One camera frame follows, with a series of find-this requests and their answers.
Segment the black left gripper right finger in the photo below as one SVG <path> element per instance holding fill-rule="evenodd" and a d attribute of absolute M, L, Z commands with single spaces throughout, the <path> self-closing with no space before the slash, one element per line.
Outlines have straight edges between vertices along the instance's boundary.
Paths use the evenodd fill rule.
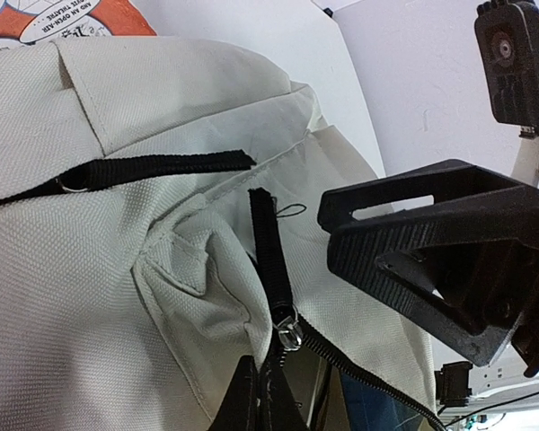
<path fill-rule="evenodd" d="M 262 429 L 307 430 L 279 361 L 269 356 L 262 366 Z"/>

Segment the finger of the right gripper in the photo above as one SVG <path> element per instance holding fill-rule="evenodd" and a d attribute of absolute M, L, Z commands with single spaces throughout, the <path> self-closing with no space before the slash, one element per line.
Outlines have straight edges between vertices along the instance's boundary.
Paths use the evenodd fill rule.
<path fill-rule="evenodd" d="M 321 197 L 317 223 L 332 233 L 354 222 L 354 213 L 386 205 L 428 205 L 515 187 L 505 175 L 457 159 L 433 163 L 387 178 L 329 189 Z"/>

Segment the blue glasses case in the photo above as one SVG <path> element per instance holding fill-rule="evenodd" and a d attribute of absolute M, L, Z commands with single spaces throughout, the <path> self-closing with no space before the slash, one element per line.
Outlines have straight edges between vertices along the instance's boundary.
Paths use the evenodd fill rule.
<path fill-rule="evenodd" d="M 419 413 L 349 375 L 340 378 L 351 431 L 417 430 Z"/>

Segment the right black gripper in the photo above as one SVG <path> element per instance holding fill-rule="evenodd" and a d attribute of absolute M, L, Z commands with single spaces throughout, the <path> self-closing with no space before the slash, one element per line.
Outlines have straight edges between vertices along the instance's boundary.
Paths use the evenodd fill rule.
<path fill-rule="evenodd" d="M 539 374 L 539 189 L 358 210 L 330 235 L 331 273 L 475 365 L 511 345 Z"/>

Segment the beige canvas backpack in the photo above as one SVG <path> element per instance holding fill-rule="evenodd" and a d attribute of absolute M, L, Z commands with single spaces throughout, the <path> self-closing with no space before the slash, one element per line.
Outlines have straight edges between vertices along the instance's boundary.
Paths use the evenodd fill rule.
<path fill-rule="evenodd" d="M 311 87 L 210 40 L 0 50 L 0 430 L 208 430 L 242 356 L 307 430 L 349 375 L 439 430 L 429 335 L 334 276 L 323 193 L 374 180 Z"/>

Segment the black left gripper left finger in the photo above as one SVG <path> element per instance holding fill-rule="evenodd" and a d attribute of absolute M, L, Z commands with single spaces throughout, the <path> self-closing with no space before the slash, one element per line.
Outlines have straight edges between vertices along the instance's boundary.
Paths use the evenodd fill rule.
<path fill-rule="evenodd" d="M 259 376 L 252 356 L 242 356 L 209 431 L 259 430 Z"/>

